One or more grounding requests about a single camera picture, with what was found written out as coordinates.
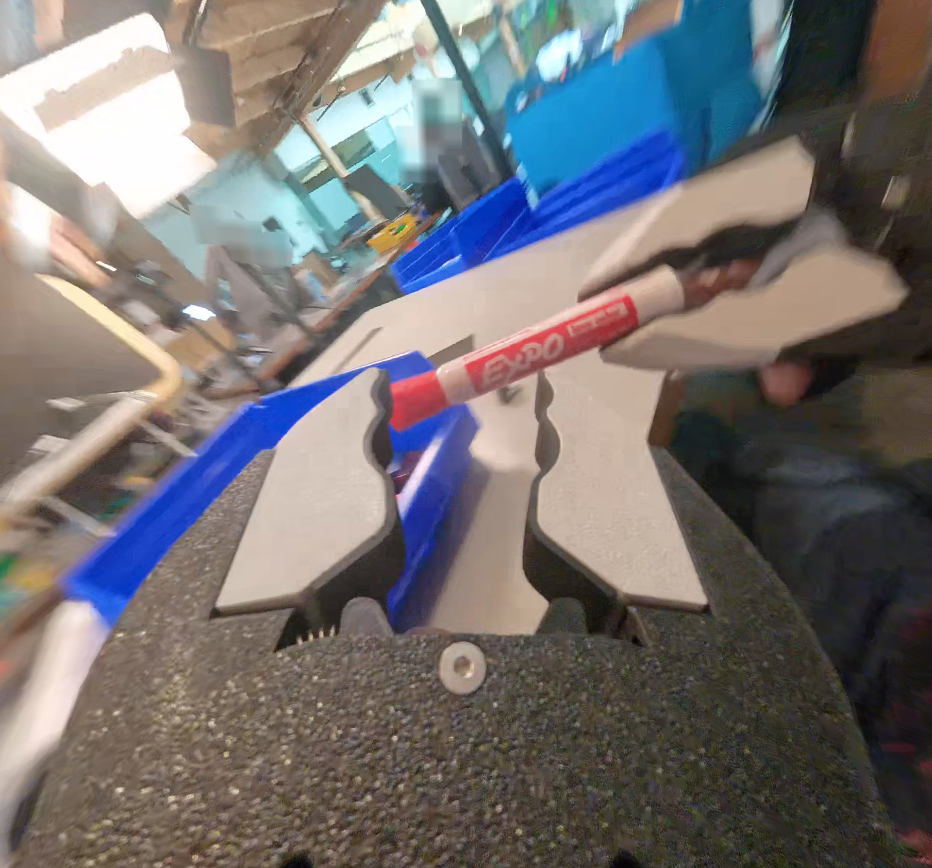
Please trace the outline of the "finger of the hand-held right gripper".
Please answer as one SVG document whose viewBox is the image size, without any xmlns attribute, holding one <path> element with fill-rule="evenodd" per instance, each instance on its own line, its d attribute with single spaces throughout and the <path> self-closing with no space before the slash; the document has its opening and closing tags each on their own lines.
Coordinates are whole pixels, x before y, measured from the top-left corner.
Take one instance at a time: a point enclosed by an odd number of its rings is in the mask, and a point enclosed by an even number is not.
<svg viewBox="0 0 932 868">
<path fill-rule="evenodd" d="M 772 282 L 660 317 L 601 349 L 600 357 L 662 372 L 758 369 L 806 340 L 890 313 L 907 295 L 885 259 L 823 244 L 791 260 Z"/>
<path fill-rule="evenodd" d="M 757 256 L 799 221 L 816 169 L 816 156 L 791 136 L 646 199 L 589 269 L 579 299 L 661 265 L 682 271 Z"/>
</svg>

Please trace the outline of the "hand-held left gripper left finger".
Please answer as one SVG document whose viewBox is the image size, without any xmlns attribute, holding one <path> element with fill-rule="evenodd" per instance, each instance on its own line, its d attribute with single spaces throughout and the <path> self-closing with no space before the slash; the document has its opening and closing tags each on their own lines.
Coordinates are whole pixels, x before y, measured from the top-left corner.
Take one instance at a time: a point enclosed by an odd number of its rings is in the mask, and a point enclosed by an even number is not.
<svg viewBox="0 0 932 868">
<path fill-rule="evenodd" d="M 391 413 L 389 374 L 367 368 L 276 443 L 216 616 L 338 618 L 357 598 L 387 612 L 405 565 Z"/>
</svg>

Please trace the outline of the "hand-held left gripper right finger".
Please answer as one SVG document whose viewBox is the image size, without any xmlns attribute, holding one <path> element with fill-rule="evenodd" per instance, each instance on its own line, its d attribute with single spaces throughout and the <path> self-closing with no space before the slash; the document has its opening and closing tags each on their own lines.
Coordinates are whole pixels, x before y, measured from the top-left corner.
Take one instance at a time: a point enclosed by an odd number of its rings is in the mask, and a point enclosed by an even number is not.
<svg viewBox="0 0 932 868">
<path fill-rule="evenodd" d="M 703 613 L 700 575 L 635 403 L 609 401 L 572 375 L 538 375 L 534 479 L 523 570 L 548 601 L 587 614 L 635 607 Z"/>
</svg>

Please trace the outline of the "red and white marker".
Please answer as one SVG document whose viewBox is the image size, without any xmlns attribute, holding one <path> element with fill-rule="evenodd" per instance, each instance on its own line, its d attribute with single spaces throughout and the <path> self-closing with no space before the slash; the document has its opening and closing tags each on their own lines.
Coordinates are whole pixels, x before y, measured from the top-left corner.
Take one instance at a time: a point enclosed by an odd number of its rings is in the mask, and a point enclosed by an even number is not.
<svg viewBox="0 0 932 868">
<path fill-rule="evenodd" d="M 447 408 L 493 394 L 550 366 L 612 345 L 684 311 L 681 276 L 662 266 L 558 315 L 391 386 L 390 426 L 403 431 Z"/>
</svg>

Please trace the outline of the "large blue plastic bin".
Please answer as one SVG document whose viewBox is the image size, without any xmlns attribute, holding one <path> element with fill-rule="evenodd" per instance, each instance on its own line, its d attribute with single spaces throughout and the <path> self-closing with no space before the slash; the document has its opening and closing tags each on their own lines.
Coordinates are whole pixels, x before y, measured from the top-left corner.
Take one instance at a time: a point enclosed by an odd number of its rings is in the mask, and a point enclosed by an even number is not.
<svg viewBox="0 0 932 868">
<path fill-rule="evenodd" d="M 90 602 L 113 626 L 146 577 L 175 542 L 227 489 L 251 459 L 278 442 L 297 420 L 317 408 L 363 367 L 264 396 L 240 407 L 194 458 L 184 460 L 155 492 L 129 512 L 112 536 L 69 571 L 64 595 Z M 433 552 L 460 485 L 472 464 L 479 423 L 466 405 L 449 408 L 403 432 L 390 429 L 391 469 L 420 455 L 396 496 L 405 543 L 404 570 L 388 595 L 387 615 L 396 629 Z"/>
</svg>

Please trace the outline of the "light blue panel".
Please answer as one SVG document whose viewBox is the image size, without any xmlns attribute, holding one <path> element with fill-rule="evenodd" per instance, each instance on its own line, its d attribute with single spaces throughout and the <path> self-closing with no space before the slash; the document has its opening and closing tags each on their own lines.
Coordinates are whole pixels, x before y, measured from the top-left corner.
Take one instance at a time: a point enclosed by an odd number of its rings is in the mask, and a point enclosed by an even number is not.
<svg viewBox="0 0 932 868">
<path fill-rule="evenodd" d="M 745 38 L 668 30 L 545 85 L 540 97 L 508 115 L 507 132 L 540 193 L 657 133 L 673 140 L 693 175 L 758 118 L 763 95 L 752 66 Z"/>
</svg>

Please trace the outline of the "yellow plastic bin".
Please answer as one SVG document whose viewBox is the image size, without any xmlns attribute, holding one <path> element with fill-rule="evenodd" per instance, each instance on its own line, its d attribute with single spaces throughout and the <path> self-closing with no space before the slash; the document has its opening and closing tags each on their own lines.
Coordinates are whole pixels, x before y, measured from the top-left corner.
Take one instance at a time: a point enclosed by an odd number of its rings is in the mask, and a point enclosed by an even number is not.
<svg viewBox="0 0 932 868">
<path fill-rule="evenodd" d="M 380 256 L 403 250 L 416 239 L 416 229 L 416 217 L 407 212 L 368 232 L 366 245 Z"/>
</svg>

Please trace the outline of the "black board with wooden rim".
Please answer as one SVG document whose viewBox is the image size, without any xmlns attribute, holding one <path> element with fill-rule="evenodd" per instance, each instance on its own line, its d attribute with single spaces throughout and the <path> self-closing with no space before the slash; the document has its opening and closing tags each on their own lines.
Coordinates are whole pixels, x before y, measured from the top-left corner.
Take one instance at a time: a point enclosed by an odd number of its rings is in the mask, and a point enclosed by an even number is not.
<svg viewBox="0 0 932 868">
<path fill-rule="evenodd" d="M 166 410 L 183 390 L 180 364 L 91 294 L 2 255 L 2 521 L 26 513 Z M 50 434 L 51 400 L 102 397 L 102 409 L 29 466 Z"/>
</svg>

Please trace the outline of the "studio light panel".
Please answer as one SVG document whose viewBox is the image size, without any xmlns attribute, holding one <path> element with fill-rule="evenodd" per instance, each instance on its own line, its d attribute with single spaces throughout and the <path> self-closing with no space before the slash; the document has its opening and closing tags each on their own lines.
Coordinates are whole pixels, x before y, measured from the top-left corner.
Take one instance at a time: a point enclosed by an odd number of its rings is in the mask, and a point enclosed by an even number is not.
<svg viewBox="0 0 932 868">
<path fill-rule="evenodd" d="M 155 18 L 137 14 L 9 73 L 2 113 L 89 186 L 141 219 L 217 163 L 188 137 L 191 117 Z"/>
</svg>

